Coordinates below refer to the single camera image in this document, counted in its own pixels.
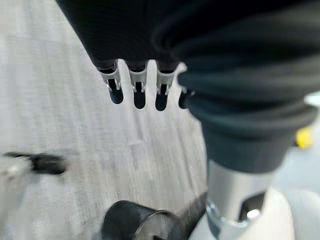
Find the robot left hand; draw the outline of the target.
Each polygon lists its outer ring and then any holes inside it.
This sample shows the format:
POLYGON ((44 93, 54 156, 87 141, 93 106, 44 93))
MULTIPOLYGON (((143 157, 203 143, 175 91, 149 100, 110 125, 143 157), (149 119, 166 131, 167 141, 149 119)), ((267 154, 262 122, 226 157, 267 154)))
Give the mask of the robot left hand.
POLYGON ((178 104, 200 121, 207 190, 182 215, 120 200, 103 240, 308 240, 320 234, 320 199, 300 222, 293 197, 271 188, 296 138, 318 109, 317 0, 59 0, 113 103, 123 99, 118 61, 133 102, 146 104, 147 65, 157 66, 155 107, 176 77, 178 104), (179 64, 186 71, 175 75, 179 64))

